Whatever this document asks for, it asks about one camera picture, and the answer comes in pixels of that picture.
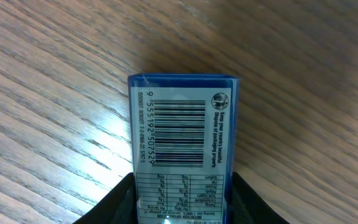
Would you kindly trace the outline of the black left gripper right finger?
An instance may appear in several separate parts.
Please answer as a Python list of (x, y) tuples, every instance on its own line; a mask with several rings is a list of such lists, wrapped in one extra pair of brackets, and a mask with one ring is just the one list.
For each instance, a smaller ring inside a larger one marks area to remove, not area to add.
[(237, 173), (232, 175), (231, 224), (289, 224)]

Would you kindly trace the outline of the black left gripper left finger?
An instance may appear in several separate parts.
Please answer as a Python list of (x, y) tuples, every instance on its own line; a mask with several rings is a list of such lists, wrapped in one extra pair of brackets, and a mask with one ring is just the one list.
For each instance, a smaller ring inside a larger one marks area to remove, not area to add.
[(73, 224), (137, 224), (134, 173), (127, 174), (99, 203)]

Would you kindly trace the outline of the blue Eclipse mint box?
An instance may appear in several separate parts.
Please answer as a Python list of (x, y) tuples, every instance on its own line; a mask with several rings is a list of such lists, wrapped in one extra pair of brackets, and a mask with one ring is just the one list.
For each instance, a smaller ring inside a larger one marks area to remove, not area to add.
[(239, 79), (128, 78), (139, 223), (227, 223)]

